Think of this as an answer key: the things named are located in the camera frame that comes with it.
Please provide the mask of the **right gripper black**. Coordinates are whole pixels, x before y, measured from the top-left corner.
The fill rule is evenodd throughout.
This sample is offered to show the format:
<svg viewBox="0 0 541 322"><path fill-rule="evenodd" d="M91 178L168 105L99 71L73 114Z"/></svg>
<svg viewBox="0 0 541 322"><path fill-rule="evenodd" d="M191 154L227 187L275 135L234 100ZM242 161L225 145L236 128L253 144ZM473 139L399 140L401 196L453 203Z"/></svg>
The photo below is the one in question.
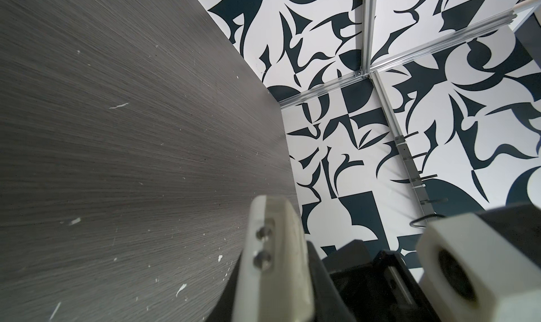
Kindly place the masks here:
<svg viewBox="0 0 541 322"><path fill-rule="evenodd" d="M396 252L372 257L369 243L354 240L323 259L342 302L356 321L439 321Z"/></svg>

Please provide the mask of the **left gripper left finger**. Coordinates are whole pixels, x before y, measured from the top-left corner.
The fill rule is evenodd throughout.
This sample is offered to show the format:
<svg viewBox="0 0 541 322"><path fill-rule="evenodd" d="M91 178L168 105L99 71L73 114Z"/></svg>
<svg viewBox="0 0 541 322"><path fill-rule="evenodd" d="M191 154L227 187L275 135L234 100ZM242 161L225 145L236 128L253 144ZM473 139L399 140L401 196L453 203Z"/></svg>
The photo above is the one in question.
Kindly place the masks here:
<svg viewBox="0 0 541 322"><path fill-rule="evenodd" d="M232 313L235 303L235 294L237 289L238 277L240 272L240 262L242 255L235 264L232 275L225 285L222 295L220 296L216 306L207 318L207 322L231 322Z"/></svg>

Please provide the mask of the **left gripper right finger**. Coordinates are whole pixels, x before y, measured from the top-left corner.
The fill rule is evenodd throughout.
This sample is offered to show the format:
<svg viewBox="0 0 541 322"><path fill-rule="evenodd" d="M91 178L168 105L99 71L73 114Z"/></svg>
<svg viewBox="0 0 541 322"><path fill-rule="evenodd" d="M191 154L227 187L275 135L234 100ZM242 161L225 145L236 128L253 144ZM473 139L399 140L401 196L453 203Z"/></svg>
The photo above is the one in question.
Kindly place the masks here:
<svg viewBox="0 0 541 322"><path fill-rule="evenodd" d="M307 242L309 271L314 292L314 321L355 321L354 315L343 302L316 248Z"/></svg>

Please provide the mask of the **white remote control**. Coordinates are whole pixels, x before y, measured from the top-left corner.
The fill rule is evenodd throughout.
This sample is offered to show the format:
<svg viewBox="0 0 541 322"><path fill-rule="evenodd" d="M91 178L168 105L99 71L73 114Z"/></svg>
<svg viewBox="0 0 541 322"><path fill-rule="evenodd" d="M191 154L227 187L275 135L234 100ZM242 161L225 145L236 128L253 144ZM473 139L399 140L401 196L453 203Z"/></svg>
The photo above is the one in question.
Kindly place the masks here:
<svg viewBox="0 0 541 322"><path fill-rule="evenodd" d="M284 197L251 203L233 321L312 321L314 289L300 217Z"/></svg>

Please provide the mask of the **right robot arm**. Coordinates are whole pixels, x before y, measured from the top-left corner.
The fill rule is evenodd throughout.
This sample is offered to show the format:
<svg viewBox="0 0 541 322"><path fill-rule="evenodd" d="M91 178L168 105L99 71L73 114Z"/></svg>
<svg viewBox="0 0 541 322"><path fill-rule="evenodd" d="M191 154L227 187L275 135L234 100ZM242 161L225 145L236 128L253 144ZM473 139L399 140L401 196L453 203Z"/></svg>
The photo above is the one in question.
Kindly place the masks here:
<svg viewBox="0 0 541 322"><path fill-rule="evenodd" d="M431 221L415 279L398 252L355 240L327 256L350 321L539 321L540 210L533 204Z"/></svg>

